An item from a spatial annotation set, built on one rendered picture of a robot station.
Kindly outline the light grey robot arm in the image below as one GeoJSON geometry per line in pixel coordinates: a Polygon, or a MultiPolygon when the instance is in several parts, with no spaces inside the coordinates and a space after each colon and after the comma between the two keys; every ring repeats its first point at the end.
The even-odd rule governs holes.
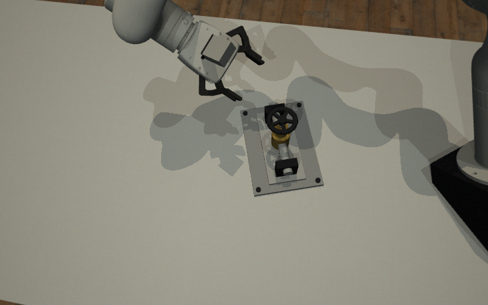
{"type": "MultiPolygon", "coordinates": [[[[471,63],[474,140],[459,149],[457,166],[466,177],[488,185],[488,0],[462,1],[486,14],[487,35],[471,63]]],[[[112,12],[114,30],[122,40],[140,44],[151,38],[172,53],[195,25],[193,14],[171,0],[104,0],[104,6],[112,12]]],[[[201,59],[225,67],[235,50],[231,41],[212,34],[201,59]]]]}

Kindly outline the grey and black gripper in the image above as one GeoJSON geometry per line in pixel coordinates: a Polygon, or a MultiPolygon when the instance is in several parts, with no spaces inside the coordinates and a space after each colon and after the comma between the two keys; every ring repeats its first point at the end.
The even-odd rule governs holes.
{"type": "Polygon", "coordinates": [[[179,54],[178,59],[194,73],[199,75],[199,95],[216,96],[219,94],[224,94],[233,101],[241,101],[242,97],[230,89],[224,88],[221,80],[237,53],[241,52],[244,52],[246,57],[259,66],[265,63],[261,59],[262,57],[251,49],[249,37],[247,36],[242,25],[227,33],[224,33],[216,27],[213,27],[212,25],[200,20],[199,22],[196,21],[195,25],[191,29],[191,32],[177,53],[179,54]],[[201,52],[212,34],[231,41],[236,47],[236,50],[225,67],[210,62],[205,58],[201,59],[201,52]],[[232,38],[237,34],[241,37],[242,45],[239,45],[239,43],[232,38]],[[208,81],[211,84],[215,83],[216,89],[206,90],[205,81],[208,81]]]}

